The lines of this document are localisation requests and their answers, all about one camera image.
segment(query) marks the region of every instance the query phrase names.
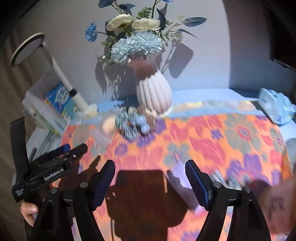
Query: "screw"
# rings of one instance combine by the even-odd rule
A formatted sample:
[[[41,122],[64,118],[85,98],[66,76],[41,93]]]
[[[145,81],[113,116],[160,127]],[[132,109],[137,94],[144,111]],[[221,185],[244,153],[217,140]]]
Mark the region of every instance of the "screw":
[[[50,193],[52,193],[52,194],[54,194],[54,193],[56,193],[57,192],[57,188],[52,188],[51,190],[50,190]]]
[[[86,188],[89,184],[87,182],[80,183],[81,188]]]
[[[249,187],[244,187],[244,190],[247,192],[247,193],[250,193],[252,190],[251,190],[251,188],[249,188]]]
[[[222,186],[222,184],[220,182],[214,182],[214,186],[217,188],[220,188]]]

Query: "brown curtain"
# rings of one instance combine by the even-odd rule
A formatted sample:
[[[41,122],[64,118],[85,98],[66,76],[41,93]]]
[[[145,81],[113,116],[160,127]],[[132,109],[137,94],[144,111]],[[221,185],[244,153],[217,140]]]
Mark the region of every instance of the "brown curtain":
[[[19,44],[15,32],[12,32],[0,50],[0,218],[15,241],[26,240],[26,233],[20,203],[16,203],[11,194],[15,167],[9,124],[24,115],[22,100],[26,91],[37,81],[26,61],[14,68],[10,66],[10,58]],[[28,139],[35,128],[30,117],[25,118],[25,126]]]

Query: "vase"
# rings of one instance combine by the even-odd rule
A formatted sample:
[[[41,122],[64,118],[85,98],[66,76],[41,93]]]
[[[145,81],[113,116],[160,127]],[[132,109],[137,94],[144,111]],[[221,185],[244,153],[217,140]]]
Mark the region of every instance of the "vase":
[[[128,65],[135,72],[139,104],[162,114],[172,104],[172,89],[157,68],[155,58],[131,59]]]

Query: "hand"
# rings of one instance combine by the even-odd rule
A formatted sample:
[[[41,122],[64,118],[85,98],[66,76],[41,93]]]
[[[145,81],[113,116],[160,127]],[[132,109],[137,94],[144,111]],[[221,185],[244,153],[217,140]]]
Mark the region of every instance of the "hand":
[[[35,219],[32,214],[39,212],[38,207],[35,204],[23,202],[20,207],[20,212],[26,222],[33,227]]]

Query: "flower arrangement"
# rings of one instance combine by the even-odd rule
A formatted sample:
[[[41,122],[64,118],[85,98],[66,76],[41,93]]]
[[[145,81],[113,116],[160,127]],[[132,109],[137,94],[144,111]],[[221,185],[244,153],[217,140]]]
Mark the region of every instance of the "flower arrangement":
[[[160,53],[164,42],[180,42],[182,33],[190,34],[196,38],[182,28],[174,28],[180,25],[195,27],[204,23],[206,18],[184,18],[183,15],[180,15],[178,22],[172,23],[166,20],[159,9],[156,9],[159,17],[154,19],[156,5],[161,1],[172,2],[172,0],[155,0],[152,7],[144,7],[137,16],[132,16],[131,9],[135,5],[118,4],[117,0],[100,0],[99,8],[112,6],[120,14],[106,22],[105,32],[97,31],[96,24],[91,23],[85,32],[86,40],[91,43],[97,39],[98,33],[106,35],[107,38],[102,41],[102,45],[111,48],[111,51],[101,60],[105,64],[112,65],[126,64],[133,58],[149,58]]]

